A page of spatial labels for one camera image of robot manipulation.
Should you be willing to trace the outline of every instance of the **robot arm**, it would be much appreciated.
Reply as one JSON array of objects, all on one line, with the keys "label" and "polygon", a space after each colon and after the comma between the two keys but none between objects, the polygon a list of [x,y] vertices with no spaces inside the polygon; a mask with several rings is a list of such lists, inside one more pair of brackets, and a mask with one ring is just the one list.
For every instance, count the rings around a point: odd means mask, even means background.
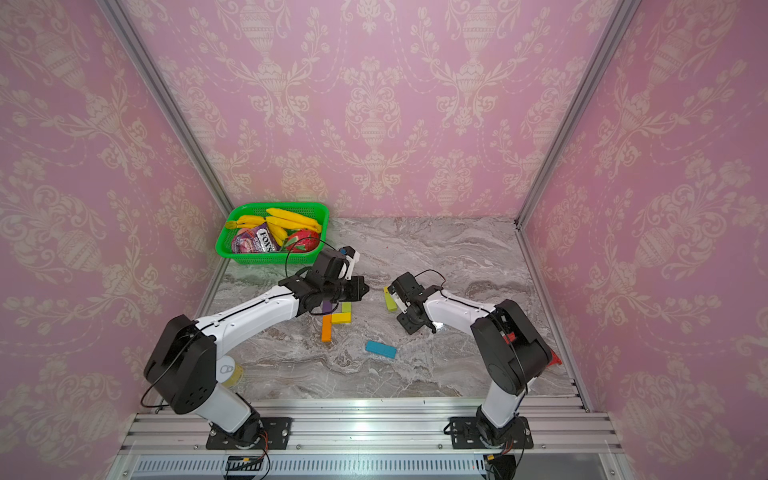
[{"label": "robot arm", "polygon": [[173,318],[144,368],[144,378],[174,412],[200,415],[238,446],[251,446],[263,431],[260,415],[217,383],[217,360],[251,336],[311,311],[325,300],[360,301],[369,287],[364,277],[352,275],[359,258],[352,247],[321,250],[311,267],[252,300],[196,322],[184,315]]},{"label": "robot arm", "polygon": [[504,445],[515,423],[521,394],[552,361],[541,335],[512,300],[492,305],[424,288],[411,273],[397,277],[387,289],[401,312],[397,320],[409,334],[433,322],[473,335],[492,384],[477,411],[477,428],[488,445]]}]

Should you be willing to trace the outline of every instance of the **green basket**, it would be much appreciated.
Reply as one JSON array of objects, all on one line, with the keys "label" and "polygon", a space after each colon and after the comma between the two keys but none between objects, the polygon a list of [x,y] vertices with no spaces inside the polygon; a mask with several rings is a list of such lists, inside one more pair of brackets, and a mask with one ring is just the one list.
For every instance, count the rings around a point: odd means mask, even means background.
[{"label": "green basket", "polygon": [[[320,234],[320,239],[326,239],[326,232],[328,231],[328,207],[323,204],[316,204],[314,202],[274,202],[268,204],[245,204],[240,205],[238,208],[232,210],[227,220],[237,220],[240,215],[259,215],[261,217],[267,217],[269,214],[266,212],[267,208],[282,208],[297,214],[302,214],[305,217],[313,218],[320,225],[323,225],[323,232]],[[219,240],[216,242],[216,253],[224,258],[231,258],[241,265],[252,265],[255,263],[279,263],[286,262],[288,257],[288,263],[314,263],[317,255],[323,249],[323,243],[311,252],[307,253],[294,253],[291,252],[288,256],[288,252],[275,252],[275,253],[232,253],[232,239],[237,235],[237,228],[225,228],[221,230]]]}]

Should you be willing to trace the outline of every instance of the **marble floor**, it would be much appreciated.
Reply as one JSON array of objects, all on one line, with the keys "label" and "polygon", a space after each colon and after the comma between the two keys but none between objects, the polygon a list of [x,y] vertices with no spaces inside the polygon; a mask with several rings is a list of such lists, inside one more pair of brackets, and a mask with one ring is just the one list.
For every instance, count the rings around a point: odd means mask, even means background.
[{"label": "marble floor", "polygon": [[[409,336],[386,309],[382,289],[406,271],[438,270],[448,291],[472,300],[516,301],[556,349],[508,218],[342,218],[331,220],[327,240],[361,253],[355,273],[366,277],[370,293],[353,304],[351,324],[333,326],[330,343],[320,341],[322,317],[304,314],[233,349],[245,368],[234,389],[246,399],[484,397],[491,379],[473,337],[448,326]],[[289,265],[291,273],[298,268]],[[282,265],[230,262],[211,312],[253,298],[284,277]],[[434,273],[419,280],[425,286],[442,282]],[[366,352],[368,340],[396,347],[397,357]],[[565,368],[547,368],[531,394],[572,394]]]}]

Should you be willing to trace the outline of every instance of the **pink wallpaper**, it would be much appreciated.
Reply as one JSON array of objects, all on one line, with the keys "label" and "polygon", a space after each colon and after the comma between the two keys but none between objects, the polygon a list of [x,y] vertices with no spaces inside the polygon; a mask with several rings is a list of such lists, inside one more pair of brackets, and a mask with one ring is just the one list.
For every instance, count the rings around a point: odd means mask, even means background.
[{"label": "pink wallpaper", "polygon": [[235,204],[516,215],[615,0],[123,0]]},{"label": "pink wallpaper", "polygon": [[94,2],[0,2],[0,464],[98,480],[221,214]]},{"label": "pink wallpaper", "polygon": [[768,478],[766,18],[642,2],[528,228],[640,480]]}]

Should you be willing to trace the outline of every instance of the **banana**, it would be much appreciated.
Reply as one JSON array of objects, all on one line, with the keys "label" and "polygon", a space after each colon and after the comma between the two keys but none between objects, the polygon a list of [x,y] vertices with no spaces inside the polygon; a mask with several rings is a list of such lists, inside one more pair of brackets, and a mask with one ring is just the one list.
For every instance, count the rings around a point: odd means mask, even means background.
[{"label": "banana", "polygon": [[256,225],[261,225],[264,223],[264,217],[261,217],[260,215],[240,215],[240,218],[237,219],[238,223],[254,223]]},{"label": "banana", "polygon": [[306,225],[305,223],[299,223],[293,220],[286,220],[285,218],[279,218],[279,217],[267,217],[266,222],[270,225],[277,225],[278,227],[282,227],[288,230],[307,229],[317,233],[320,233],[323,231],[322,227],[316,227],[315,225]]},{"label": "banana", "polygon": [[267,223],[266,225],[270,228],[270,233],[272,236],[275,237],[277,246],[282,247],[283,243],[286,241],[286,238],[288,238],[288,232],[286,232],[286,229],[278,227],[277,225],[272,225],[271,223]]},{"label": "banana", "polygon": [[310,230],[314,230],[317,233],[320,233],[323,231],[323,226],[317,223],[317,220],[314,220],[309,217],[304,217],[302,214],[297,214],[295,212],[289,212],[288,210],[283,210],[282,208],[267,208],[266,212],[269,215],[272,215],[273,217],[282,218],[284,220],[291,220],[296,223],[301,223],[304,225],[309,225],[311,227],[315,227],[315,229],[310,228]]},{"label": "banana", "polygon": [[264,217],[258,215],[240,215],[237,220],[229,220],[224,224],[224,228],[254,228],[256,225],[264,223]]}]

